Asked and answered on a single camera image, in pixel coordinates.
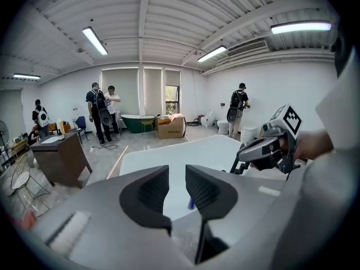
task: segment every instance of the backpack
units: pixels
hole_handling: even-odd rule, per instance
[[[231,101],[230,101],[230,108],[236,108],[241,111],[244,109],[244,103],[242,100],[243,94],[245,94],[244,91],[236,90],[233,92],[233,94],[231,96]]]
[[[113,123],[110,112],[107,109],[107,100],[102,91],[91,90],[95,95],[95,104],[99,113],[99,117],[104,125],[110,126]]]
[[[38,113],[38,119],[37,122],[39,124],[40,127],[45,127],[46,125],[50,124],[50,119],[49,119],[49,115],[47,115],[47,113],[44,111],[44,107],[41,106],[41,109],[38,110],[35,108],[34,110],[36,113]]]

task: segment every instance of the white toilet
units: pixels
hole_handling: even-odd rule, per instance
[[[215,115],[212,110],[206,116],[201,117],[201,125],[204,127],[211,127],[215,122]]]
[[[241,127],[241,136],[240,142],[244,144],[248,144],[251,141],[255,140],[255,138],[259,135],[259,127],[254,125],[244,125]]]
[[[219,120],[218,121],[219,134],[227,135],[229,131],[229,122],[227,120]]]

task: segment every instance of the black pants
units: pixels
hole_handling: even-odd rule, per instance
[[[92,118],[94,119],[94,123],[95,123],[95,127],[96,127],[96,133],[97,133],[97,137],[99,138],[99,141],[101,144],[105,143],[104,140],[104,136],[102,135],[102,130],[101,130],[101,124],[103,126],[103,130],[105,132],[105,136],[106,139],[111,142],[111,137],[110,137],[110,128],[107,125],[104,125],[104,123],[101,121],[99,114],[95,114],[93,113]]]
[[[119,127],[118,124],[116,123],[116,117],[115,117],[115,113],[111,114],[111,118],[112,118],[112,127],[114,127],[114,132],[116,134],[119,134]]]

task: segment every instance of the bathtub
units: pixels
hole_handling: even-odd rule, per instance
[[[130,114],[121,114],[121,118],[125,123],[126,127],[131,133],[141,133],[142,132],[142,124],[140,122],[141,115],[130,115]],[[149,125],[145,126],[145,132],[150,132],[151,127]]]

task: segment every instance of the white table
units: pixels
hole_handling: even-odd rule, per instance
[[[230,171],[241,142],[223,135],[126,154],[120,175],[141,169],[169,165],[170,190],[164,201],[163,214],[172,221],[191,211],[187,209],[190,196],[186,190],[185,165],[201,165],[216,170]]]

